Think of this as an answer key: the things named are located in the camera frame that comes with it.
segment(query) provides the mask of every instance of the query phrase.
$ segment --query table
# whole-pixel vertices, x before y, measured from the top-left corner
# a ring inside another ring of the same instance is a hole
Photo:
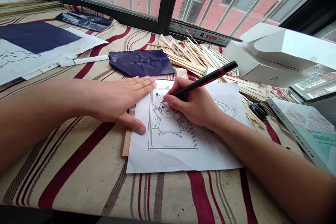
[[[108,41],[79,58],[109,51],[144,50],[147,43],[159,42],[158,35],[116,20],[99,33],[53,20],[68,10],[95,14],[83,7],[63,7],[54,12],[1,19],[0,25],[44,21],[62,28],[74,27]],[[174,80],[177,76],[188,78],[190,74],[176,68],[175,75],[165,78]],[[124,77],[107,61],[55,68],[3,90],[0,99],[49,79],[114,81]],[[256,130],[303,156],[283,125],[272,117],[268,124],[267,130]],[[122,125],[91,117],[66,121],[0,177],[0,203],[165,223],[293,223],[246,168],[126,174],[127,158],[121,157],[124,132]]]

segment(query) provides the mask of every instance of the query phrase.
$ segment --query drawing border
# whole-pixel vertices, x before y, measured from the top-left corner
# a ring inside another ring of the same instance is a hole
[[[154,88],[154,90],[169,90],[167,88]],[[151,92],[150,97],[149,97],[149,119],[148,119],[148,131],[149,131],[149,135],[148,135],[148,150],[150,151],[197,151],[197,143],[196,143],[196,138],[195,138],[195,134],[194,134],[194,129],[193,129],[193,125],[192,122],[189,121],[189,125],[190,125],[190,133],[192,136],[192,140],[194,142],[194,146],[152,146],[152,114],[153,114],[153,92],[154,90]]]

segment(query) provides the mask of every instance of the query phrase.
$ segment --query scissors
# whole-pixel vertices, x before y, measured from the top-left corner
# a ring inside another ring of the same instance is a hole
[[[259,103],[255,103],[247,99],[244,95],[242,95],[245,100],[250,104],[249,108],[252,110],[252,112],[261,120],[261,121],[267,121],[266,116],[269,115],[269,113],[265,110],[265,108],[260,105]]]

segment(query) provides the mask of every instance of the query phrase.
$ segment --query green book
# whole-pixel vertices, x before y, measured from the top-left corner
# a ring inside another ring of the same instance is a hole
[[[314,107],[279,99],[267,102],[311,161],[336,177],[334,125]]]

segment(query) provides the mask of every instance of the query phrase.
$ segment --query cartoon rabbit drawing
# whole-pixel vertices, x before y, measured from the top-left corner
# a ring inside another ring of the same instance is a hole
[[[166,133],[173,133],[178,137],[181,136],[181,129],[178,120],[181,118],[182,113],[176,110],[169,110],[168,103],[163,103],[161,96],[156,93],[156,97],[160,103],[159,107],[154,108],[156,116],[160,119],[158,135],[163,135]]]
[[[0,55],[0,69],[9,62],[20,61],[25,58],[37,58],[40,54],[34,54],[29,51],[6,52]]]

